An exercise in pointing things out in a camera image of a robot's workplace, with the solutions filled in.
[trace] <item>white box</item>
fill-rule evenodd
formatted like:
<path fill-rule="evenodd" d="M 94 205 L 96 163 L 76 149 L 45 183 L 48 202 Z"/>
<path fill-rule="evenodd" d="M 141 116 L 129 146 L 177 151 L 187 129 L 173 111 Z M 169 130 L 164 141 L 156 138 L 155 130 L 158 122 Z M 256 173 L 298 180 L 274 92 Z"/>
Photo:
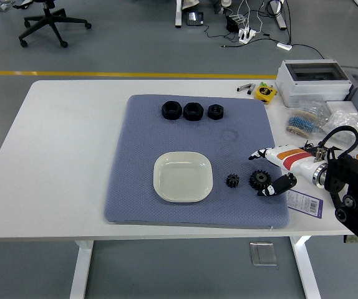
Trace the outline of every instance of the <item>white box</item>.
<path fill-rule="evenodd" d="M 287 107 L 300 101 L 342 101 L 352 86 L 334 59 L 284 60 L 276 86 Z"/>

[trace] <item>chair base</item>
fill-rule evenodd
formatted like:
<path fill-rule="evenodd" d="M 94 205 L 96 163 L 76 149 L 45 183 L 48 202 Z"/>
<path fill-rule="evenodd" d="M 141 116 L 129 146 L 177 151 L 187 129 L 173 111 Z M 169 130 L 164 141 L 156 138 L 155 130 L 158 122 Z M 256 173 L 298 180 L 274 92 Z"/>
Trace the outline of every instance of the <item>chair base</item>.
<path fill-rule="evenodd" d="M 20 44 L 22 47 L 27 47 L 28 43 L 24 40 L 25 37 L 27 37 L 29 34 L 34 33 L 35 31 L 39 30 L 40 28 L 44 27 L 45 25 L 50 25 L 52 27 L 54 34 L 57 36 L 57 38 L 60 41 L 61 47 L 66 48 L 68 46 L 68 43 L 64 40 L 62 40 L 62 37 L 57 30 L 55 23 L 81 23 L 85 24 L 86 29 L 92 28 L 91 23 L 87 22 L 84 19 L 76 19 L 73 17 L 67 17 L 65 14 L 65 9 L 59 9 L 58 11 L 55 11 L 53 13 L 50 12 L 50 9 L 44 8 L 44 16 L 33 16 L 33 17 L 25 17 L 24 18 L 24 25 L 26 28 L 28 28 L 27 31 L 22 33 L 18 38 L 20 41 Z M 31 26 L 29 21 L 36 21 L 34 25 Z"/>

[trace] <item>black gear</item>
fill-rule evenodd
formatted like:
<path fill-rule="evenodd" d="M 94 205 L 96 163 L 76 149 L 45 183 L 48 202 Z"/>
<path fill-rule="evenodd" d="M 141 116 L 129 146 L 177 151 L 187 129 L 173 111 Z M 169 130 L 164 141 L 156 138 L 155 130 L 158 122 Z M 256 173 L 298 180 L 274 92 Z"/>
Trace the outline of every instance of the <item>black gear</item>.
<path fill-rule="evenodd" d="M 263 170 L 254 171 L 249 177 L 249 184 L 255 190 L 263 190 L 272 183 L 272 177 Z"/>
<path fill-rule="evenodd" d="M 231 173 L 226 178 L 226 185 L 228 185 L 228 187 L 230 188 L 235 188 L 239 184 L 239 180 L 240 178 L 238 177 L 237 174 Z"/>

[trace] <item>yellow floor line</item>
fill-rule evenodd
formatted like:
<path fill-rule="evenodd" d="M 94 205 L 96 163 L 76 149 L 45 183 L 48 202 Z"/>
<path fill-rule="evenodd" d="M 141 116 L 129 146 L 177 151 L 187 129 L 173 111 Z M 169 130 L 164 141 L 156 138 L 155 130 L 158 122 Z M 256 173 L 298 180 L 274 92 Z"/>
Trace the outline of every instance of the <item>yellow floor line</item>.
<path fill-rule="evenodd" d="M 275 75 L 182 74 L 182 73 L 120 73 L 120 72 L 30 72 L 0 70 L 0 76 L 56 77 L 148 77 L 148 78 L 210 78 L 210 79 L 276 79 Z"/>

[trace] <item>yellow tape measure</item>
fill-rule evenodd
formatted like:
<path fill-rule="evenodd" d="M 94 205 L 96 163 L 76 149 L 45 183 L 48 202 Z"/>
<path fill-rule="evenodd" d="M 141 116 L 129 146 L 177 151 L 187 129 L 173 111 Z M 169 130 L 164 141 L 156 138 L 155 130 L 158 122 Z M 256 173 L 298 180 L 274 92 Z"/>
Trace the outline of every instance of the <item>yellow tape measure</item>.
<path fill-rule="evenodd" d="M 269 104 L 278 91 L 267 85 L 260 85 L 255 91 L 255 98 L 265 104 Z"/>

